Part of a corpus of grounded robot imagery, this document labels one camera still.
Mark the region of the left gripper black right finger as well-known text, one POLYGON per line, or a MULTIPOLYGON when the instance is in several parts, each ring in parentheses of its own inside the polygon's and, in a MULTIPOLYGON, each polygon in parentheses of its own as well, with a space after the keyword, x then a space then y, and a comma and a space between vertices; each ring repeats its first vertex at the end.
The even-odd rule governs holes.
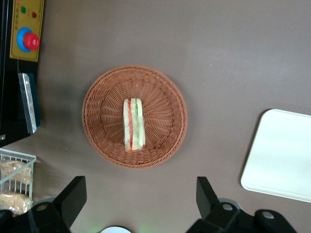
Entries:
POLYGON ((239 209, 230 202, 221 202, 206 177, 198 177, 196 203, 201 215, 188 233, 235 233, 239 209))

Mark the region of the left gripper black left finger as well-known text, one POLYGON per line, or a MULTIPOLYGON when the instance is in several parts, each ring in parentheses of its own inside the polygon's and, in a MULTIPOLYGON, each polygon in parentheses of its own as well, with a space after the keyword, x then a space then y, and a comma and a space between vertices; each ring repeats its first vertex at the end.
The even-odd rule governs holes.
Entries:
POLYGON ((28 211, 30 231, 69 233, 86 200, 86 178, 76 176, 53 201, 40 202, 28 211))

